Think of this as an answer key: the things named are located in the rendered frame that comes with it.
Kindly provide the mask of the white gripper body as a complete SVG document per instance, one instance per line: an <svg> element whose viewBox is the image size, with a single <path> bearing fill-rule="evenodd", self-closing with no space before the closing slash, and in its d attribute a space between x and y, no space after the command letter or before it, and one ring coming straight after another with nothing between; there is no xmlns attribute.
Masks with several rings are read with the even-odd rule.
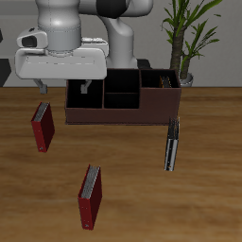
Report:
<svg viewBox="0 0 242 242"><path fill-rule="evenodd" d="M101 38L83 38L69 56L51 56L46 49L20 48L15 72L23 79L103 79L107 76L109 45Z"/></svg>

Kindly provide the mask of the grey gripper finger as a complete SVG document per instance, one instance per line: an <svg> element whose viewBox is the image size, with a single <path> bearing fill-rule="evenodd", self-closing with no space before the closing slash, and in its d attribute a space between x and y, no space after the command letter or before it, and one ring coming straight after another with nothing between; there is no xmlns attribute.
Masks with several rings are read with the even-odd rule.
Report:
<svg viewBox="0 0 242 242"><path fill-rule="evenodd" d="M92 81L90 79L86 79L84 84L80 85L80 92L84 95L88 94L88 88L91 85Z"/></svg>
<svg viewBox="0 0 242 242"><path fill-rule="evenodd" d="M40 79L35 79L34 82L39 87L41 94L47 93L47 85L46 84L43 84L43 82Z"/></svg>

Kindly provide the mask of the red book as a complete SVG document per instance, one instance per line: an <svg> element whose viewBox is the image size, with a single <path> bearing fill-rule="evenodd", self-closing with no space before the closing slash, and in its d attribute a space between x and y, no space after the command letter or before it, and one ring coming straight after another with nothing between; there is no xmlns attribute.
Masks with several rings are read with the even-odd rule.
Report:
<svg viewBox="0 0 242 242"><path fill-rule="evenodd" d="M78 193L78 208L83 229L94 228L101 200L101 168L89 165Z"/></svg>
<svg viewBox="0 0 242 242"><path fill-rule="evenodd" d="M41 102L31 119L37 149L46 152L55 133L50 103Z"/></svg>

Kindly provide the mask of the dark brown desk caddy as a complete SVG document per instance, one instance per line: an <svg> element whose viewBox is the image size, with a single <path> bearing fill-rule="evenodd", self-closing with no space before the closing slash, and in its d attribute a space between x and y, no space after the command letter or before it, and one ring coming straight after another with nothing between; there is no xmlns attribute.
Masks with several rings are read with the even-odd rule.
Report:
<svg viewBox="0 0 242 242"><path fill-rule="evenodd" d="M169 77L170 88L160 88ZM88 94L80 92L83 79L66 83L68 125L167 125L178 114L182 88L177 74L165 69L110 69L94 80Z"/></svg>

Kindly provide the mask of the black and silver book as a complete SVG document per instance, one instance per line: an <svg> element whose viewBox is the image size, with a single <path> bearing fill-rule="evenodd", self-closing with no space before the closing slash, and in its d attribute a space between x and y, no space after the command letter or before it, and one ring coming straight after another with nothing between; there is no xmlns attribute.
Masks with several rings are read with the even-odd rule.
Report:
<svg viewBox="0 0 242 242"><path fill-rule="evenodd" d="M164 170L173 171L175 167L178 143L179 143L179 131L180 131L180 118L169 118Z"/></svg>

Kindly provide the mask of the black angular object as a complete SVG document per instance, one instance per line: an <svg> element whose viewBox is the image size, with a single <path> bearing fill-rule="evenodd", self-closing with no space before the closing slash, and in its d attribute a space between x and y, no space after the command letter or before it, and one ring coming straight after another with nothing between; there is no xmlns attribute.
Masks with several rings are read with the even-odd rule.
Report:
<svg viewBox="0 0 242 242"><path fill-rule="evenodd" d="M11 74L9 58L6 54L6 48L2 30L0 29L0 87L3 87Z"/></svg>

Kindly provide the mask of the green pot plant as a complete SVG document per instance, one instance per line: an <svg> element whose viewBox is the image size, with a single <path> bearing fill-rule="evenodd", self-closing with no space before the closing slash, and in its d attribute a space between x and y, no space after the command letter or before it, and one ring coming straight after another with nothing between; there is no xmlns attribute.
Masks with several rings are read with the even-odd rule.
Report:
<svg viewBox="0 0 242 242"><path fill-rule="evenodd" d="M217 6L222 0L211 0L204 4L205 0L194 8L190 9L190 0L171 0L172 11L164 9L168 18L162 21L168 23L171 27L166 30L169 37L167 40L172 45L170 68L177 71L182 87L191 87L194 77L188 72L190 61L194 57L202 57L200 50L210 43L217 43L218 39L213 39L216 34L216 26L211 28L204 36L201 36L207 23L193 26L193 23L209 9Z"/></svg>

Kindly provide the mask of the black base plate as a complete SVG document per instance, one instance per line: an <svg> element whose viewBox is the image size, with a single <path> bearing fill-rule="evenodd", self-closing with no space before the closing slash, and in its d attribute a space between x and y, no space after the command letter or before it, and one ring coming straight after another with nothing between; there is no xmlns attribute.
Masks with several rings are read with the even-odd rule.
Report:
<svg viewBox="0 0 242 242"><path fill-rule="evenodd" d="M139 69L150 69L150 63L147 59L138 59L137 66Z"/></svg>

